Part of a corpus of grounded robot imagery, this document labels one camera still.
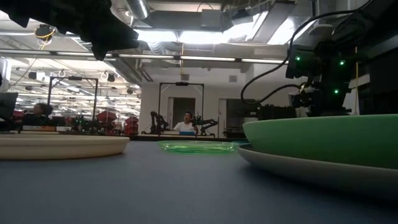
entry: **green plate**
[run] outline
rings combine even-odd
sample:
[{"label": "green plate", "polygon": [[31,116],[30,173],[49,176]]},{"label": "green plate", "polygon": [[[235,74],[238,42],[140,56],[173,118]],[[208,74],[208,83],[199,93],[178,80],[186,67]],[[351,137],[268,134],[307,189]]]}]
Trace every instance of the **green plate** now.
[{"label": "green plate", "polygon": [[398,115],[278,119],[243,124],[258,152],[398,169]]},{"label": "green plate", "polygon": [[195,155],[228,154],[238,143],[216,141],[158,141],[158,145],[167,152]]}]

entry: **doorway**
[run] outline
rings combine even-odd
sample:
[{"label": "doorway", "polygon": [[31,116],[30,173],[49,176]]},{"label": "doorway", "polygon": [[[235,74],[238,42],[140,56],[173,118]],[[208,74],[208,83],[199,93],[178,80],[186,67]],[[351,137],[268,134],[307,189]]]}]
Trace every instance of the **doorway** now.
[{"label": "doorway", "polygon": [[183,121],[185,112],[191,112],[195,115],[195,98],[173,98],[173,126]]}]

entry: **black metal frame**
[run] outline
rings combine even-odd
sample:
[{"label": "black metal frame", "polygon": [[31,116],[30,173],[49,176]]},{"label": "black metal frame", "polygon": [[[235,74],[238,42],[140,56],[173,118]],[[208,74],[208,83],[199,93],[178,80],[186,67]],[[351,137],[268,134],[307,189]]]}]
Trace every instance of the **black metal frame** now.
[{"label": "black metal frame", "polygon": [[179,85],[181,83],[159,83],[159,98],[157,100],[157,114],[160,114],[160,99],[162,96],[162,85],[175,85],[175,86],[190,86],[190,85],[198,85],[201,86],[201,117],[203,119],[203,103],[205,101],[205,84],[203,83],[184,83],[184,85]]},{"label": "black metal frame", "polygon": [[52,81],[54,79],[58,80],[58,82],[54,86],[56,86],[60,81],[62,81],[64,79],[73,80],[73,81],[82,81],[82,80],[94,80],[95,81],[94,108],[93,108],[93,122],[94,122],[95,121],[95,109],[97,107],[98,79],[97,78],[82,78],[82,77],[50,77],[49,96],[47,98],[47,105],[49,105],[49,106],[50,106],[50,100],[51,100],[51,91],[53,88]]}]

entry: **table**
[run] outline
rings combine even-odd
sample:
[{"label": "table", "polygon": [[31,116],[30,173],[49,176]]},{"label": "table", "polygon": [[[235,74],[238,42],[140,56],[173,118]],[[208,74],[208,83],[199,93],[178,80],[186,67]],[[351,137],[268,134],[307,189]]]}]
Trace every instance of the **table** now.
[{"label": "table", "polygon": [[0,223],[396,223],[385,202],[285,180],[237,153],[135,142],[117,156],[0,161]]}]

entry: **computer monitor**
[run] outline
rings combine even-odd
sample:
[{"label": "computer monitor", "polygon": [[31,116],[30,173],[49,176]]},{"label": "computer monitor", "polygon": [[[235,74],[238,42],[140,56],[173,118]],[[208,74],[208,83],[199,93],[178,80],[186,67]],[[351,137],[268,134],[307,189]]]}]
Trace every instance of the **computer monitor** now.
[{"label": "computer monitor", "polygon": [[9,122],[14,114],[18,93],[0,93],[0,118]]}]

